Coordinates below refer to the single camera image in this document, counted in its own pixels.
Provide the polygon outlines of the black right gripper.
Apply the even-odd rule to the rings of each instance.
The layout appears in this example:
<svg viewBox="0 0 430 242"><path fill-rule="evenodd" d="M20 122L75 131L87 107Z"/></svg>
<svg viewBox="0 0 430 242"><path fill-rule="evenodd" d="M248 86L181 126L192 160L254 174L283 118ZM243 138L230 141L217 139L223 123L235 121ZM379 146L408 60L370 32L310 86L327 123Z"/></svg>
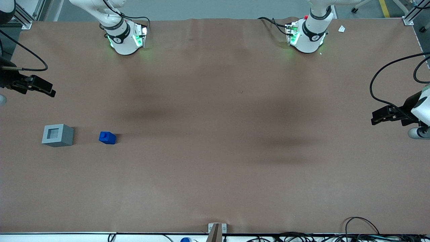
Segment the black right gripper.
<svg viewBox="0 0 430 242"><path fill-rule="evenodd" d="M40 78L37 75L22 75L18 70L6 70L4 67L17 67L14 63L7 60L6 58L0 57L0 87L6 88L12 86L12 90L15 90L21 94L27 94L28 91L37 91L42 94L54 97L56 91L52 89L53 84ZM18 81L23 81L23 84L13 84Z"/></svg>

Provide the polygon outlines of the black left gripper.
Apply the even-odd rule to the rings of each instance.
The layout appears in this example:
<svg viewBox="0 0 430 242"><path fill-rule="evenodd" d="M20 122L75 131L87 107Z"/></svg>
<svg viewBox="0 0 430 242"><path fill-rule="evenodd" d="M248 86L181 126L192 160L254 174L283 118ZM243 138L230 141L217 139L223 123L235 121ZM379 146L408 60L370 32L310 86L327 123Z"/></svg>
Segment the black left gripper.
<svg viewBox="0 0 430 242"><path fill-rule="evenodd" d="M419 123L419 119L413 115L412 109L417 104L420 96L421 91L415 93L405 100L404 104L400 107L404 112L404 115L399 111L399 109L392 105L387 105L373 111L371 124L377 125L383 122L400 121L402 126L408 126L414 123Z"/></svg>

